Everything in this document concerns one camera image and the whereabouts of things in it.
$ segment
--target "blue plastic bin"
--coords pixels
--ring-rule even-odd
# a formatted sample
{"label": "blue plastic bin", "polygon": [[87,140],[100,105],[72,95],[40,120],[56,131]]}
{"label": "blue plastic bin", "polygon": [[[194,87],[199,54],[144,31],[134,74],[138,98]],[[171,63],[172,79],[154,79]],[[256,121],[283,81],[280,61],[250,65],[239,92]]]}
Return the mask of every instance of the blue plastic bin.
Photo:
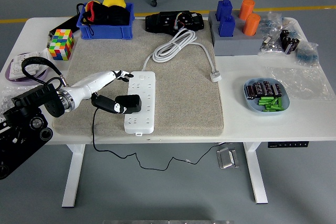
{"label": "blue plastic bin", "polygon": [[85,12],[85,7],[83,6],[77,21],[77,27],[82,33],[82,39],[132,39],[132,24],[135,19],[134,4],[126,3],[126,10],[130,12],[130,23],[127,26],[90,25],[94,32],[94,35],[91,35],[89,26],[80,22],[83,18],[83,13]]}

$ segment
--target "rubik's cube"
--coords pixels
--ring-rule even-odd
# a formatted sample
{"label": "rubik's cube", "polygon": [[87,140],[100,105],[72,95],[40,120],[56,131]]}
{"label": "rubik's cube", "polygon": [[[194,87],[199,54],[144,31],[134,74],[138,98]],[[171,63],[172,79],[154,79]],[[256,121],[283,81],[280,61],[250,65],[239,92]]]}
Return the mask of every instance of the rubik's cube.
{"label": "rubik's cube", "polygon": [[52,58],[54,60],[68,60],[74,43],[74,35],[70,29],[56,30],[49,46]]}

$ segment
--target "white table leg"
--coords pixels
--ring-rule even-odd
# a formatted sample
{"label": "white table leg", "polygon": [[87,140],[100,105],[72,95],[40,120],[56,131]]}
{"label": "white table leg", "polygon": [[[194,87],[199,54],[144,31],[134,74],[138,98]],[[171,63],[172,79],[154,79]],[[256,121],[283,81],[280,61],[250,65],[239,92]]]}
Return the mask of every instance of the white table leg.
{"label": "white table leg", "polygon": [[73,207],[75,205],[78,181],[84,157],[85,144],[68,144],[72,151],[71,165],[67,185],[64,192],[62,207]]}
{"label": "white table leg", "polygon": [[248,170],[256,203],[268,203],[264,182],[262,181],[256,149],[261,142],[244,143]]}

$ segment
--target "blue plate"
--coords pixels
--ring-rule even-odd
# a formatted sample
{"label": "blue plate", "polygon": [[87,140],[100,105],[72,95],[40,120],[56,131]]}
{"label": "blue plate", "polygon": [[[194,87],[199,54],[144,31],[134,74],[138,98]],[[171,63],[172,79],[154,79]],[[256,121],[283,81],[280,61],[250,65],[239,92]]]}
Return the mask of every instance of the blue plate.
{"label": "blue plate", "polygon": [[[283,111],[273,111],[273,112],[264,112],[263,110],[265,109],[264,105],[258,105],[258,101],[260,100],[260,98],[255,98],[253,100],[248,100],[247,99],[247,93],[246,93],[246,87],[248,85],[253,85],[253,83],[255,82],[263,82],[263,81],[268,81],[269,84],[273,85],[273,84],[278,84],[280,86],[281,89],[281,101],[282,101],[282,107],[283,107]],[[244,84],[244,96],[246,99],[246,102],[248,104],[248,106],[253,110],[256,111],[257,113],[260,114],[267,114],[267,115],[276,115],[276,114],[281,114],[283,113],[286,109],[288,109],[289,107],[289,98],[287,95],[287,92],[284,88],[284,86],[277,80],[272,79],[272,78],[253,78],[253,79],[249,79],[248,81],[245,82]]]}

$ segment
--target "yellow floor line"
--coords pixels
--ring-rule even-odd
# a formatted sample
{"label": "yellow floor line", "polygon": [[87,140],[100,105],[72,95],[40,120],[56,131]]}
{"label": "yellow floor line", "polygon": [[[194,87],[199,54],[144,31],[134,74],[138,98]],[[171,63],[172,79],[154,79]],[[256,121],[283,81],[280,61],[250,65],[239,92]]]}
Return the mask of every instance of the yellow floor line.
{"label": "yellow floor line", "polygon": [[[336,5],[255,8],[253,11],[254,12],[285,12],[285,11],[290,11],[290,10],[326,10],[326,9],[336,9]],[[192,10],[191,12],[196,12],[200,14],[208,14],[210,10]],[[155,13],[157,12],[135,13],[134,15],[135,17],[145,17],[145,16],[149,16]],[[27,20],[28,18],[0,19],[0,24],[24,23]]]}

